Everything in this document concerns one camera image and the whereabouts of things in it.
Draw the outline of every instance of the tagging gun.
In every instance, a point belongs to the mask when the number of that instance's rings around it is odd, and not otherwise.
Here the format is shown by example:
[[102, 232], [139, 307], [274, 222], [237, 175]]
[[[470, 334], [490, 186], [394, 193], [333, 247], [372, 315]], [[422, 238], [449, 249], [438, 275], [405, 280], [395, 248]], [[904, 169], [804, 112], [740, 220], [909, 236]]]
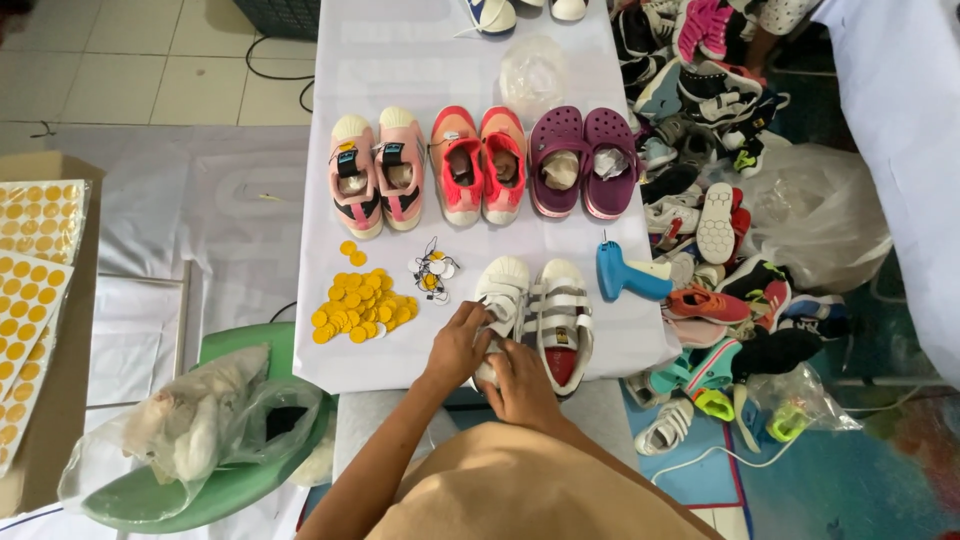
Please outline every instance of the tagging gun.
[[600, 294], [607, 302], [619, 298], [625, 288], [654, 302], [663, 300], [673, 290], [669, 262], [624, 260], [620, 246], [607, 240], [606, 231], [603, 231], [603, 243], [597, 247], [597, 281]]

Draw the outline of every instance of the floor tile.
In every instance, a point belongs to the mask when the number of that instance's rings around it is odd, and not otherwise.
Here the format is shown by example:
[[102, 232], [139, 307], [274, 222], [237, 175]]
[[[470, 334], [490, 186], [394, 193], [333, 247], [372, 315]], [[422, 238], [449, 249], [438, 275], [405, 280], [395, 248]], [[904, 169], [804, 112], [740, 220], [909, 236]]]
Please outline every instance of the floor tile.
[[103, 0], [86, 44], [90, 53], [166, 55], [183, 0]]
[[167, 59], [87, 53], [60, 120], [99, 124], [148, 124]]
[[232, 0], [183, 0], [170, 54], [243, 58], [254, 34]]
[[713, 508], [696, 508], [690, 510], [693, 515], [707, 522], [707, 525], [713, 527]]
[[0, 51], [0, 120], [57, 121], [81, 56]]
[[150, 123], [236, 125], [246, 77], [243, 59], [170, 57]]
[[727, 540], [750, 540], [743, 508], [713, 508], [714, 528]]
[[39, 122], [0, 122], [0, 156], [46, 150], [45, 130]]
[[297, 41], [294, 39], [280, 39], [269, 37], [253, 47], [254, 58], [277, 58], [285, 60], [315, 60], [317, 58], [317, 43], [314, 41]]
[[[254, 69], [277, 77], [301, 77], [313, 74], [312, 60], [256, 60]], [[310, 113], [298, 103], [303, 87], [310, 81], [275, 81], [254, 73], [247, 75], [247, 89], [240, 107], [241, 126], [306, 126]], [[303, 96], [303, 103], [313, 109], [313, 87]]]
[[79, 53], [93, 30], [101, 0], [43, 0], [36, 2], [23, 32], [7, 35], [5, 51], [61, 51]]

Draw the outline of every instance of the cardboard box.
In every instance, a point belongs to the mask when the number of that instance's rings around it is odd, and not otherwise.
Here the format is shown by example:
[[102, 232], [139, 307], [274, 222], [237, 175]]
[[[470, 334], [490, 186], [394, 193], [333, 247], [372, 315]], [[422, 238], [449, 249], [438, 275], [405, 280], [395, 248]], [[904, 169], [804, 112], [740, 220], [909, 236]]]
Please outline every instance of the cardboard box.
[[100, 187], [105, 172], [60, 152], [0, 158], [0, 180], [92, 181], [84, 236], [73, 279], [62, 305], [57, 346], [23, 441], [10, 470], [0, 478], [0, 517], [36, 510], [57, 501], [60, 474], [84, 434], [86, 380], [90, 366], [93, 300], [100, 239]]

